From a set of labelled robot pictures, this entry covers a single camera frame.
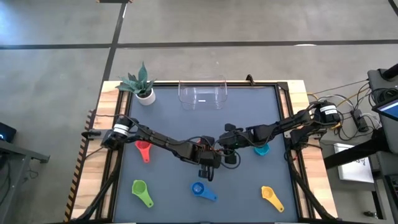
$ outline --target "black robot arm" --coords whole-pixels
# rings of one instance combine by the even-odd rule
[[[146,141],[155,146],[170,151],[181,161],[195,165],[201,165],[199,176],[213,180],[214,168],[219,168],[221,156],[213,150],[214,138],[201,136],[201,141],[178,141],[139,124],[138,120],[127,116],[120,116],[112,130],[109,130],[103,139],[101,146],[110,150],[117,149],[120,144],[134,141]]]
[[[315,102],[307,109],[299,111],[297,114],[277,121],[274,124],[261,124],[257,126],[236,128],[235,125],[226,124],[226,133],[222,134],[217,143],[225,149],[239,149],[242,147],[255,146],[261,147],[281,133],[295,129],[291,132],[294,141],[298,141],[314,131],[321,128],[330,128],[340,122],[336,106],[327,101]]]

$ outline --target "wooden table frame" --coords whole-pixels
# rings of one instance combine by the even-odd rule
[[[229,85],[246,85],[250,86],[250,81],[227,81]],[[168,86],[176,85],[178,81],[156,81],[156,85]],[[299,110],[305,109],[308,106],[308,98],[305,90],[304,82],[302,80],[288,80],[288,81],[256,81],[257,85],[274,85],[279,98],[280,114],[285,118],[296,113]],[[112,117],[96,117],[93,114],[126,114],[130,110],[131,94],[119,92],[115,86],[119,82],[104,82],[99,96],[97,109],[90,111],[87,116],[85,130],[89,129],[111,129],[114,124]],[[109,177],[110,172],[116,160],[121,159],[121,154],[118,151],[107,151],[105,149],[93,154],[87,161],[85,156],[98,148],[100,148],[101,140],[88,140],[82,138],[80,144],[80,151],[78,154],[75,173],[72,180],[71,191],[68,196],[67,207],[65,210],[64,221],[69,221],[71,218],[79,217],[87,208],[87,206],[95,198],[99,192],[101,185]],[[311,144],[318,145],[316,140],[310,140]],[[337,217],[335,203],[331,194],[330,185],[323,163],[322,153],[319,148],[307,147],[302,153],[297,155],[295,167],[299,170],[303,179],[309,185],[310,190],[316,196],[318,201],[326,208],[326,210]],[[100,204],[101,210],[95,211],[92,219],[101,219],[111,221],[111,215],[114,212],[114,200],[116,198],[115,192],[117,189],[117,182],[113,184],[106,193],[104,200]],[[309,205],[301,188],[294,182],[294,194],[297,196],[296,208],[299,218],[320,218],[312,206]]]

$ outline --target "clear plastic container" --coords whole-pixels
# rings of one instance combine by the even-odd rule
[[[227,99],[225,77],[206,81],[182,81],[178,85],[178,97],[186,110],[222,109]]]

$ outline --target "black metal frame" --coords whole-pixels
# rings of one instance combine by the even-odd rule
[[[120,112],[120,108],[121,108],[121,105],[122,105],[122,98],[123,98],[123,92],[119,91],[118,100],[116,102],[116,107],[115,107],[115,110],[114,110],[114,114],[115,115],[119,114],[119,112]],[[113,122],[112,122],[112,126],[114,126],[114,124],[116,123],[116,120],[117,120],[117,117],[114,117],[113,118]],[[109,178],[109,171],[111,169],[112,155],[113,155],[113,152],[108,150],[107,153],[106,153],[106,159],[105,159],[104,172],[103,172],[102,181],[101,181],[101,187],[103,187],[103,185],[105,184],[105,182]],[[101,199],[101,201],[99,202],[99,206],[98,206],[98,208],[101,208],[101,209],[97,209],[97,212],[95,213],[95,218],[101,218],[103,204],[104,204],[104,200]]]
[[[208,85],[214,85],[214,83],[212,82],[198,82],[198,83],[194,83],[196,86],[208,86]],[[156,87],[178,87],[178,82],[158,82],[158,83],[154,83],[154,86]],[[252,82],[229,82],[227,81],[227,86],[228,87],[250,87],[250,86],[268,86],[268,87],[274,87],[275,90],[275,95],[276,95],[276,100],[277,100],[277,107],[278,107],[278,111],[279,111],[279,115],[280,115],[280,119],[284,118],[284,111],[283,111],[283,105],[282,105],[282,101],[281,101],[281,95],[280,95],[280,91],[284,92],[285,98],[286,98],[286,103],[287,103],[287,108],[288,108],[288,112],[289,112],[289,116],[293,115],[293,109],[292,109],[292,103],[290,100],[290,95],[289,95],[289,89],[287,88],[287,83],[286,82],[257,82],[257,83],[252,83]],[[118,102],[117,102],[117,108],[115,110],[115,114],[118,113],[120,106],[121,106],[121,95],[119,94],[118,97]],[[133,97],[131,94],[129,94],[129,98],[127,99],[127,105],[126,105],[126,111],[125,114],[128,114],[128,112],[131,109],[131,101],[132,101]],[[289,150],[287,148],[287,144],[286,144],[286,138],[284,137],[284,143],[285,143],[285,150]],[[304,181],[306,184],[308,184],[308,180],[307,180],[307,174],[305,172],[305,168],[304,168],[304,161],[303,161],[303,157],[301,152],[298,152],[299,156],[298,156],[298,163],[300,164],[299,167],[299,172],[301,173],[302,177],[305,178]],[[118,151],[118,158],[117,160],[121,160],[123,158],[123,149],[120,149]],[[112,159],[112,154],[110,153],[110,156],[106,158],[106,166],[104,168],[104,176],[103,176],[103,183],[106,180],[106,178],[109,173],[110,170],[110,160]],[[299,195],[299,190],[297,187],[297,184],[294,182],[293,178],[292,178],[292,170],[291,167],[289,166],[289,172],[290,172],[290,177],[292,180],[292,190],[293,190],[293,195],[294,195],[294,200],[295,200],[295,206],[296,206],[296,213],[297,213],[297,218],[303,218],[302,215],[302,208],[301,208],[301,203],[300,203],[300,195]],[[108,216],[107,219],[113,219],[113,213],[114,213],[114,206],[115,206],[115,201],[116,201],[116,192],[117,192],[117,188],[118,188],[118,181],[119,181],[119,177],[117,178],[117,180],[113,183],[113,187],[112,187],[112,191],[111,191],[111,198],[110,198],[110,203],[109,203],[109,211],[108,211]],[[313,212],[313,208],[311,206],[311,204],[309,203],[309,201],[307,201],[307,206],[308,206],[308,213],[312,216],[310,216],[311,218],[315,218],[314,212]],[[101,204],[100,207],[98,207],[99,211],[102,211],[103,208],[103,204]],[[96,216],[96,218],[101,218],[101,212],[99,213],[99,216]]]
[[[351,147],[347,150],[323,158],[326,169],[341,166],[358,159],[373,155],[379,151],[389,152],[389,146],[384,136],[373,136],[372,139]]]

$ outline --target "computer monitor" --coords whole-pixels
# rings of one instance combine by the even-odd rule
[[[373,106],[373,111],[398,121],[398,95]]]

